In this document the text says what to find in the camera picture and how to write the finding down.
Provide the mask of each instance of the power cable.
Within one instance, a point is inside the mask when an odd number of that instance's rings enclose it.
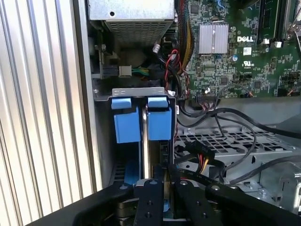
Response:
[[[197,120],[195,123],[193,123],[191,125],[184,125],[179,119],[178,119],[178,123],[181,126],[184,126],[184,127],[187,127],[187,128],[193,128],[193,127],[196,127],[199,124],[201,124],[203,121],[205,121],[209,117],[214,116],[214,115],[219,114],[219,113],[233,113],[233,114],[236,114],[239,117],[243,118],[244,120],[248,121],[252,125],[264,130],[264,131],[274,133],[274,134],[278,134],[278,135],[282,135],[282,136],[285,136],[285,137],[292,137],[292,138],[296,138],[296,139],[301,139],[301,134],[300,133],[295,133],[295,132],[290,132],[290,131],[285,131],[285,130],[281,130],[281,129],[276,129],[276,128],[271,128],[271,127],[268,127],[268,126],[264,126],[264,125],[260,124],[259,122],[255,121],[254,119],[252,119],[251,117],[247,116],[246,114],[242,113],[241,111],[231,109],[231,108],[218,108],[218,109],[215,109],[213,111],[209,111],[209,112],[207,112],[207,114],[205,116],[201,117],[199,120]]]
[[[279,164],[279,163],[283,163],[283,162],[301,162],[301,155],[292,155],[292,156],[287,156],[287,157],[283,157],[283,158],[278,158],[278,159],[274,159],[272,161],[269,161],[263,165],[261,165],[260,167],[230,181],[230,185],[235,185],[241,181],[244,181],[244,180],[248,180],[252,177],[254,177],[255,175],[259,174],[260,172],[262,172],[263,170],[269,168],[269,167],[272,167],[276,164]]]
[[[227,118],[224,118],[224,117],[220,117],[220,116],[217,116],[218,119],[221,119],[221,120],[225,120],[225,121],[231,121],[231,122],[234,122],[234,123],[237,123],[237,124],[240,124],[246,128],[248,128],[252,133],[253,133],[253,143],[252,143],[252,146],[249,148],[249,150],[246,152],[246,154],[241,158],[239,159],[238,161],[236,161],[235,163],[229,165],[226,167],[226,171],[227,170],[230,170],[231,168],[233,167],[236,167],[237,165],[241,164],[251,153],[252,151],[254,150],[255,146],[256,146],[256,134],[255,134],[255,131],[247,124],[241,122],[241,121],[237,121],[237,120],[233,120],[233,119],[227,119]]]

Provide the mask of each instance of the white connector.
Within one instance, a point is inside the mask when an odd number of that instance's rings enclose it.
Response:
[[[160,48],[161,48],[161,46],[159,44],[155,44],[154,47],[152,48],[152,51],[154,53],[158,53]]]

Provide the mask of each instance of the chip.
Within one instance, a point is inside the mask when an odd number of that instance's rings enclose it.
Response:
[[[259,89],[261,87],[261,81],[254,82],[254,89]]]
[[[227,85],[228,84],[228,77],[221,77],[221,85]]]
[[[198,4],[192,4],[190,7],[190,13],[191,14],[198,14],[199,5]]]

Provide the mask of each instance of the metal case panel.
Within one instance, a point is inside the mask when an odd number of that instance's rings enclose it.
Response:
[[[174,0],[89,0],[88,3],[90,20],[174,19]]]
[[[0,1],[0,225],[94,190],[72,7]]]
[[[174,0],[89,0],[89,19],[103,20],[122,46],[153,45],[174,20]]]

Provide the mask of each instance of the silver heatsink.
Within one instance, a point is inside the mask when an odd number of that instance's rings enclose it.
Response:
[[[198,29],[197,53],[227,53],[228,33],[228,24],[200,24]]]
[[[150,46],[174,20],[174,0],[89,0],[89,19],[105,21],[122,46]]]

